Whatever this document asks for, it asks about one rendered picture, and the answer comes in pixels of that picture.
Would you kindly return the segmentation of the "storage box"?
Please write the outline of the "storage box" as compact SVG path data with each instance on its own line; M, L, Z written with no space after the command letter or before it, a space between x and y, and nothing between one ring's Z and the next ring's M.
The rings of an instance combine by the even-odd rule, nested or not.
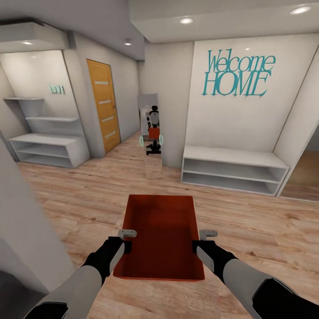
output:
M113 276L128 280L205 280L203 262L193 253L199 241L192 196L128 197L123 230L134 230L130 254L123 254Z

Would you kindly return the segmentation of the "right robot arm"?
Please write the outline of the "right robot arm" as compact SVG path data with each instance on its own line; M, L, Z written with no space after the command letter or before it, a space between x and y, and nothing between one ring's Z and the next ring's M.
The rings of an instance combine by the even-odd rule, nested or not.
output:
M255 269L206 237L216 230L199 230L193 253L236 296L253 319L319 319L319 305L301 298L282 280Z

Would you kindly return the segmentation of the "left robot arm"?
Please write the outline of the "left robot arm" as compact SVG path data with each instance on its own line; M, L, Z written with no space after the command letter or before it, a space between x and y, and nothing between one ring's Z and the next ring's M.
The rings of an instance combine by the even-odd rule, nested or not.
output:
M118 237L108 237L86 262L53 292L42 298L23 319L86 319L106 277L123 254L130 254L134 230L119 230Z

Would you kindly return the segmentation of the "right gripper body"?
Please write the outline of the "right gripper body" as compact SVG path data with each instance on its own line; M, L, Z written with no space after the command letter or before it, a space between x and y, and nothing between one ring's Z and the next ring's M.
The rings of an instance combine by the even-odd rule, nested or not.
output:
M192 241L193 253L197 253L197 246L201 244L202 241Z

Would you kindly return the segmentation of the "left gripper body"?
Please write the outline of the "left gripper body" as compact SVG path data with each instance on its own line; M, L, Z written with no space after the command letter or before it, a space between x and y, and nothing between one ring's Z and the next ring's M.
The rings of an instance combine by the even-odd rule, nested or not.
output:
M124 241L124 254L130 254L131 253L131 248L132 248L132 241Z

